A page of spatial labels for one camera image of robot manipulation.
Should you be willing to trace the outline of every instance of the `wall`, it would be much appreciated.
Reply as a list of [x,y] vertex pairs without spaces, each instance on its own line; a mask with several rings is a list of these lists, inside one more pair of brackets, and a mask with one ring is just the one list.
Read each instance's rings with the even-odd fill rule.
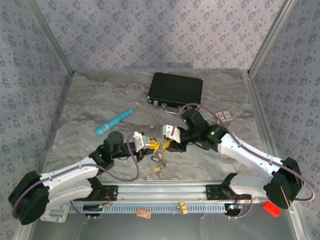
[[0,239],[13,237],[8,196],[39,171],[69,78],[23,0],[0,2]]
[[296,159],[315,187],[315,200],[303,203],[315,239],[320,239],[319,69],[320,2],[298,0],[254,81],[279,155]]
[[75,71],[248,69],[283,0],[37,0]]

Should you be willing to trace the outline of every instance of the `floor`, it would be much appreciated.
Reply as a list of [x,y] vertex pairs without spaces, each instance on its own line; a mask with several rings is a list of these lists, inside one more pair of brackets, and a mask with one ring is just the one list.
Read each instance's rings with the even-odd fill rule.
[[70,214],[63,224],[38,221],[30,240],[296,240],[288,218],[287,211],[279,217],[266,214],[262,204],[254,204],[250,214],[237,220],[220,213],[155,213],[150,219],[108,214],[96,220]]
[[[215,112],[229,111],[233,120],[230,129],[242,140],[262,150],[256,121],[244,85],[244,71],[179,71],[171,74],[201,78],[201,103]],[[76,163],[103,143],[108,132],[96,136],[95,128],[119,113],[133,109],[133,113],[109,131],[120,131],[124,139],[135,131],[161,139],[161,127],[173,124],[175,115],[164,113],[161,107],[147,102],[153,72],[75,73],[62,112],[58,131],[47,163],[46,172]],[[215,119],[204,110],[203,117]],[[184,127],[182,120],[179,126]],[[255,172],[236,160],[205,151],[194,145],[186,153],[167,153],[167,165],[162,173],[153,173],[156,163],[146,156],[139,164],[139,180],[223,180],[230,172],[254,176]],[[110,170],[122,178],[132,178],[136,168],[131,158],[115,160]],[[101,180],[112,181],[107,175]]]

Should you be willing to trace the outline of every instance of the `small card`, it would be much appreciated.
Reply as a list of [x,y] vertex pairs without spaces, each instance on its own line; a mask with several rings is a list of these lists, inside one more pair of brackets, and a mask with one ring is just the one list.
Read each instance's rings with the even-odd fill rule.
[[229,111],[218,111],[215,113],[222,122],[226,123],[226,122],[230,122],[233,117],[231,116]]
[[145,219],[150,219],[151,218],[151,211],[138,209],[136,211],[136,216],[141,217],[141,218],[145,218]]

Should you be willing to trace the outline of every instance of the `metal frame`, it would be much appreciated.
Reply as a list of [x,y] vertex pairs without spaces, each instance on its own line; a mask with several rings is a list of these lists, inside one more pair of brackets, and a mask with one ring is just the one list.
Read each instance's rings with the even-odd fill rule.
[[[46,172],[46,167],[47,167],[47,163],[48,163],[48,160],[49,160],[49,156],[50,156],[50,153],[51,153],[51,149],[54,145],[54,141],[55,141],[55,137],[56,137],[56,134],[57,134],[57,131],[58,131],[58,123],[60,122],[60,119],[61,119],[61,116],[62,116],[62,112],[63,112],[63,109],[64,109],[64,106],[66,104],[66,101],[67,101],[67,96],[68,96],[68,92],[69,92],[69,89],[70,89],[70,86],[71,86],[71,82],[72,82],[72,77],[73,77],[73,73],[72,75],[70,76],[70,81],[69,81],[69,84],[68,86],[66,87],[66,90],[65,90],[65,95],[64,95],[64,98],[62,100],[62,104],[61,104],[61,111],[57,117],[57,124],[55,125],[54,127],[54,130],[53,130],[53,136],[48,144],[48,152],[46,153],[46,156],[45,156],[45,159],[44,159],[44,163],[43,163],[43,166],[42,166],[42,169],[41,169],[41,172],[42,173],[45,173]],[[28,240],[29,239],[29,236],[31,235],[31,232],[32,232],[32,226],[33,226],[33,223],[29,224],[29,225],[25,225],[25,226],[22,226],[20,224],[20,222],[18,221],[17,223],[17,226],[16,226],[16,231],[15,231],[15,235],[13,237],[14,240]]]
[[[189,180],[102,182],[103,185],[118,185],[117,201],[123,203],[233,203],[233,200],[207,201],[206,185],[221,183],[222,181]],[[260,203],[263,200],[265,198],[256,198],[253,202]]]
[[263,60],[265,59],[268,51],[270,50],[272,44],[276,40],[278,33],[280,32],[282,26],[284,25],[288,15],[290,14],[292,8],[294,7],[296,0],[285,0],[281,5],[268,33],[266,34],[257,54],[255,55],[251,66],[249,67],[249,76],[254,77]]
[[[248,73],[243,74],[244,84],[248,92],[248,97],[252,106],[255,122],[260,135],[263,149],[266,153],[278,157],[278,152],[268,125],[268,121],[263,111],[263,106],[259,98],[255,83]],[[289,208],[289,215],[298,240],[312,239],[311,232],[303,216],[303,209],[300,203],[293,202]]]
[[[186,202],[189,214],[226,214],[227,210],[224,203],[216,202]],[[69,214],[76,211],[68,204]],[[136,214],[138,209],[151,211],[152,214],[179,214],[178,203],[113,203],[103,207],[103,211],[83,211],[83,204],[74,203],[74,208],[82,214]]]
[[65,72],[68,74],[68,76],[71,78],[74,74],[74,71],[72,70],[72,67],[62,50],[57,38],[55,37],[54,33],[52,32],[44,14],[42,13],[40,7],[38,6],[36,0],[24,0],[25,4],[29,8],[31,14],[33,15],[34,19],[38,23],[41,31],[43,32],[46,40],[49,42],[49,44],[52,47],[52,50],[54,51],[55,55],[59,59],[61,65],[63,66]]

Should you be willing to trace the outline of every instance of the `red block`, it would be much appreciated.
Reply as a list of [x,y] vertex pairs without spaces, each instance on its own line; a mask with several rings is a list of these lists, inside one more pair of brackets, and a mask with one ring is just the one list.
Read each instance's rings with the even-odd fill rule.
[[281,209],[279,209],[276,205],[274,205],[272,202],[267,201],[263,208],[268,211],[272,216],[278,217],[281,213]]

